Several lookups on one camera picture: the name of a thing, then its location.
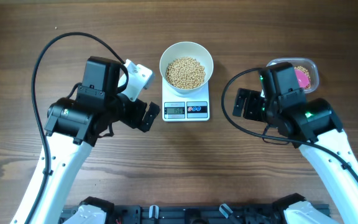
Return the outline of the pink plastic scoop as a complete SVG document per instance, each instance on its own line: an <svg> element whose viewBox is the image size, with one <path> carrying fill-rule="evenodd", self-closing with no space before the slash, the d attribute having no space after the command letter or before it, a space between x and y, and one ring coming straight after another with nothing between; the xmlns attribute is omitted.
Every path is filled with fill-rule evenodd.
<svg viewBox="0 0 358 224"><path fill-rule="evenodd" d="M295 75L301 88L309 88L311 81L307 71L295 69Z"/></svg>

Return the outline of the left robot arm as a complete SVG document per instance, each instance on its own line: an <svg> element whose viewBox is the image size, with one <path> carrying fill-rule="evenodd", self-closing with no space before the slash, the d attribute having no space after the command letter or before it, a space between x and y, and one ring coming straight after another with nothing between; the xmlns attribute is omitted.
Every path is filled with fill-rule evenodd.
<svg viewBox="0 0 358 224"><path fill-rule="evenodd" d="M150 130L160 107L138 96L154 78L153 71L130 60L87 60L76 98L60 98L48 109L48 151L40 154L13 223L56 223L79 169L98 139L113 136L113 123Z"/></svg>

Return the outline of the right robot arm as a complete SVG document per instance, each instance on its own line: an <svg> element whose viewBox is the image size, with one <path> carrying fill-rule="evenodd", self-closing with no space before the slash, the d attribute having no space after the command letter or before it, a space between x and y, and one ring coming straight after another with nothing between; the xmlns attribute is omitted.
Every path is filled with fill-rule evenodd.
<svg viewBox="0 0 358 224"><path fill-rule="evenodd" d="M339 116L322 98L308 101L289 62L255 68L262 91L239 89L233 115L260 121L279 136L238 130L272 144L292 144L318 173L345 223L358 223L358 161Z"/></svg>

